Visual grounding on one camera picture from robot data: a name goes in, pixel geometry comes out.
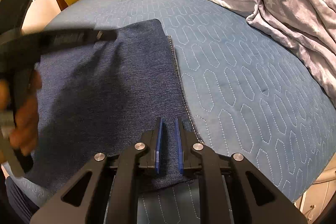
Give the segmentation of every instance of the black tool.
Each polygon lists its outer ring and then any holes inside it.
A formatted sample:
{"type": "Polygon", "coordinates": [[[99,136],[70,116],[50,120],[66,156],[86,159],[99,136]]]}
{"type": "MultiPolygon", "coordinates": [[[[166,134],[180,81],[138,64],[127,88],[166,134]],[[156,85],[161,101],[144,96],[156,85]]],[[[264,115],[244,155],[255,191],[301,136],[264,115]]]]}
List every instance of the black tool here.
{"type": "Polygon", "coordinates": [[[137,184],[160,170],[162,118],[140,142],[107,157],[97,153],[36,214],[31,224],[135,224],[137,184]]]}
{"type": "Polygon", "coordinates": [[[305,216],[242,154],[215,153],[199,143],[194,132],[184,130],[180,119],[175,121],[175,136],[180,172],[199,179],[201,224],[307,224],[305,216]]]}
{"type": "MultiPolygon", "coordinates": [[[[162,119],[157,118],[154,130],[144,132],[139,143],[112,157],[96,154],[30,223],[135,224],[137,182],[143,175],[158,173],[161,134],[162,119]]],[[[175,135],[181,173],[199,179],[202,224],[307,224],[304,215],[242,154],[215,153],[184,130],[180,119],[175,122],[175,135]]]]}
{"type": "Polygon", "coordinates": [[[3,131],[4,128],[15,126],[15,113],[27,97],[35,63],[40,61],[43,54],[116,39],[115,30],[93,28],[43,31],[29,35],[11,30],[0,36],[0,79],[8,81],[11,96],[8,109],[0,113],[0,150],[14,176],[24,176],[33,167],[33,160],[30,155],[23,156],[20,150],[13,150],[3,131]]]}

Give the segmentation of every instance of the finger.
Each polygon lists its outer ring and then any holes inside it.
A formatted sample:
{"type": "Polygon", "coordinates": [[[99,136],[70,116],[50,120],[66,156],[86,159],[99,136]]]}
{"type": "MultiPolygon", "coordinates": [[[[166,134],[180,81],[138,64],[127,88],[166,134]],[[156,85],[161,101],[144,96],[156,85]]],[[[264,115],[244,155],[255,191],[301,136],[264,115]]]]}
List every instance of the finger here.
{"type": "Polygon", "coordinates": [[[0,150],[0,164],[6,162],[5,156],[3,155],[2,151],[0,150]]]}
{"type": "Polygon", "coordinates": [[[40,90],[41,87],[42,87],[41,76],[36,70],[33,70],[32,74],[31,74],[31,78],[30,78],[30,89],[29,89],[29,91],[31,93],[35,93],[37,90],[40,90]]]}
{"type": "Polygon", "coordinates": [[[26,146],[31,140],[38,137],[37,123],[30,123],[27,127],[18,129],[9,135],[10,145],[15,149],[26,146]]]}
{"type": "Polygon", "coordinates": [[[18,128],[24,128],[28,123],[36,119],[38,120],[37,98],[35,94],[30,94],[26,102],[15,114],[16,126],[18,128]]]}
{"type": "Polygon", "coordinates": [[[28,156],[31,151],[33,151],[38,143],[38,138],[34,138],[29,143],[25,144],[23,147],[21,147],[21,152],[24,156],[28,156]]]}
{"type": "Polygon", "coordinates": [[[5,79],[0,80],[0,109],[6,109],[11,99],[9,85],[5,79]]]}

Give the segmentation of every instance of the denim fabric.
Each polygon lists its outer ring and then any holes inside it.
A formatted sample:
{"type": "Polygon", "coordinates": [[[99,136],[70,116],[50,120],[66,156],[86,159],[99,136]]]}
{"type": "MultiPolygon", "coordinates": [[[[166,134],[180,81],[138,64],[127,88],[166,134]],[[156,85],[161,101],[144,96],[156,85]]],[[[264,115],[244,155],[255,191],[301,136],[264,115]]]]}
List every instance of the denim fabric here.
{"type": "Polygon", "coordinates": [[[174,118],[190,122],[172,48],[159,20],[120,28],[114,43],[44,56],[39,71],[39,145],[27,179],[58,190],[97,152],[113,155],[165,122],[161,176],[145,188],[180,182],[174,118]]]}

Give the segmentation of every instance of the wall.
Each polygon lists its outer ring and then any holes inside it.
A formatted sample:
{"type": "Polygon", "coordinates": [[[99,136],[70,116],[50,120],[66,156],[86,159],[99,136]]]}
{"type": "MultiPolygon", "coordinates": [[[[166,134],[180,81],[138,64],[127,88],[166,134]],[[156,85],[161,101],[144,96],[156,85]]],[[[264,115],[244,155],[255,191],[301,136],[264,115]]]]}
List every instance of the wall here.
{"type": "Polygon", "coordinates": [[[43,29],[58,13],[60,9],[56,0],[33,0],[22,29],[25,33],[43,29]]]}

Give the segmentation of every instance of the bed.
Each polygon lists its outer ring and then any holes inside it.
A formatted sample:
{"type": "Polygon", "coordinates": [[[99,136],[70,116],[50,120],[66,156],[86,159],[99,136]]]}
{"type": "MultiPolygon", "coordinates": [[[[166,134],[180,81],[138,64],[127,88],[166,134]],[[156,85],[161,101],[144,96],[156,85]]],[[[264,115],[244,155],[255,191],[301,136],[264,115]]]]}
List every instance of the bed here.
{"type": "MultiPolygon", "coordinates": [[[[291,201],[335,153],[336,110],[307,68],[245,19],[208,0],[80,0],[48,29],[122,27],[157,18],[172,37],[197,131],[217,153],[242,153],[291,201]]],[[[16,183],[37,205],[50,193],[16,183]]],[[[144,193],[138,223],[199,223],[198,183],[144,193]]]]}

